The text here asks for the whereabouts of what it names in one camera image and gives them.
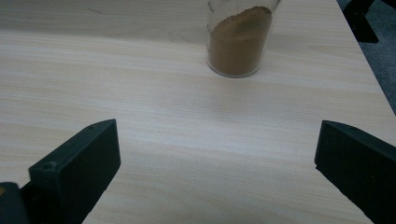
clear plastic cup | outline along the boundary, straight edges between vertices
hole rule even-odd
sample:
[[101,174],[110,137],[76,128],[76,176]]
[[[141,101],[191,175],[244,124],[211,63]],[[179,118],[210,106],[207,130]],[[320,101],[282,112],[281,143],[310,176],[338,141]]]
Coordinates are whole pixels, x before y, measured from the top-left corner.
[[225,77],[247,77],[256,72],[280,2],[209,0],[209,66]]

wooden table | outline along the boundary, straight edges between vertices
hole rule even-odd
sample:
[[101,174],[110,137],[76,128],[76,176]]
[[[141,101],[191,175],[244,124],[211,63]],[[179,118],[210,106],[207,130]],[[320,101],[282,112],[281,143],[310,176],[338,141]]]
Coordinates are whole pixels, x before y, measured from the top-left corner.
[[0,1],[0,181],[117,119],[122,166],[85,223],[370,223],[315,169],[320,123],[396,145],[336,1],[284,0],[262,68],[205,63],[206,1]]

floor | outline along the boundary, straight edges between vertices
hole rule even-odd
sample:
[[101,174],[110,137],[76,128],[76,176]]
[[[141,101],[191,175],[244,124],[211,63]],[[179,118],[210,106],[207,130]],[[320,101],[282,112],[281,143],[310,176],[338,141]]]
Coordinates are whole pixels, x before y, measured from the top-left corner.
[[[337,0],[344,9],[348,0]],[[359,43],[382,91],[396,114],[396,9],[375,0],[366,14],[379,42]]]

wood grain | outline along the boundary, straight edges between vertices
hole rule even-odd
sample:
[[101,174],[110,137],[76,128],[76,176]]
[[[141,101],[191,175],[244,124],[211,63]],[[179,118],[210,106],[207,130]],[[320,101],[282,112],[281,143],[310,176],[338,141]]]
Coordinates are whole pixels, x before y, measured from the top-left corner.
[[122,166],[84,223],[370,223],[316,169],[320,123],[396,145],[336,1],[284,0],[257,74],[205,63],[206,1],[0,1],[0,181],[117,119]]

black object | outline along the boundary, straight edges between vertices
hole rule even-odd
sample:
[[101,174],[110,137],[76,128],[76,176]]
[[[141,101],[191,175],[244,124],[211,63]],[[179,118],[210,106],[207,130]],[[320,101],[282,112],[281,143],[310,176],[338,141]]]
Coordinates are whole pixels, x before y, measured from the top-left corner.
[[373,2],[374,0],[352,0],[343,11],[353,35],[359,42],[378,43],[378,37],[365,18]]
[[90,125],[30,167],[21,190],[0,183],[0,223],[82,223],[119,168],[116,121]]
[[396,147],[323,120],[315,164],[374,223],[396,223]]
[[382,1],[396,9],[396,0],[382,0]]

